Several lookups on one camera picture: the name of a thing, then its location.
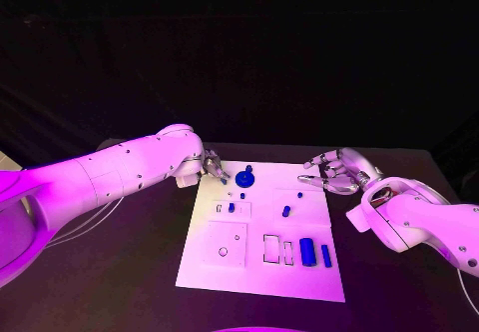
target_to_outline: black curtain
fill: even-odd
[[[185,122],[205,141],[448,160],[478,110],[475,11],[314,6],[6,1],[0,149],[31,167]]]

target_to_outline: blue object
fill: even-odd
[[[302,248],[304,266],[317,266],[315,245],[312,239],[309,237],[301,239],[299,246]]]
[[[328,245],[322,245],[322,258],[325,259],[325,267],[331,268],[332,267],[332,258],[330,256],[330,250],[328,250]]]
[[[250,188],[250,186],[253,186],[255,175],[253,175],[252,165],[249,165],[247,169],[237,174],[236,182],[237,182],[239,187],[242,187],[242,188]]]
[[[292,208],[289,206],[286,206],[285,210],[283,210],[283,217],[285,218],[291,215],[291,210],[292,210]]]

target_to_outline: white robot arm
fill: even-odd
[[[397,252],[428,243],[457,268],[479,277],[479,206],[451,205],[425,183],[387,178],[351,148],[319,155],[305,168],[322,163],[330,163],[330,178],[299,176],[299,181],[337,194],[364,190],[361,204],[347,212],[358,231],[373,229]]]
[[[171,176],[187,187],[203,175],[230,178],[218,155],[204,150],[185,124],[61,163],[0,172],[0,287],[31,265],[77,216]]]

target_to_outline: robotic hand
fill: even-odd
[[[204,149],[185,124],[61,163],[0,172],[0,287],[31,265],[77,216],[171,176],[187,187],[204,175],[230,178],[217,153]]]
[[[361,204],[347,212],[358,231],[373,229],[397,252],[428,243],[457,268],[479,277],[479,206],[451,205],[425,183],[387,178],[351,148],[319,155],[305,168],[324,163],[330,178],[302,175],[298,180],[341,195],[364,190]]]

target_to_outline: dark table surface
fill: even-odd
[[[224,160],[270,163],[304,163],[332,150],[205,145]],[[458,202],[428,151],[358,151],[387,175],[420,180]],[[360,194],[327,193],[345,303],[175,287],[197,190],[168,179],[126,197],[91,232],[45,250],[0,290],[0,331],[479,331],[457,269],[439,253],[425,244],[396,253],[373,231],[356,230],[345,212]],[[479,305],[479,279],[464,278]]]

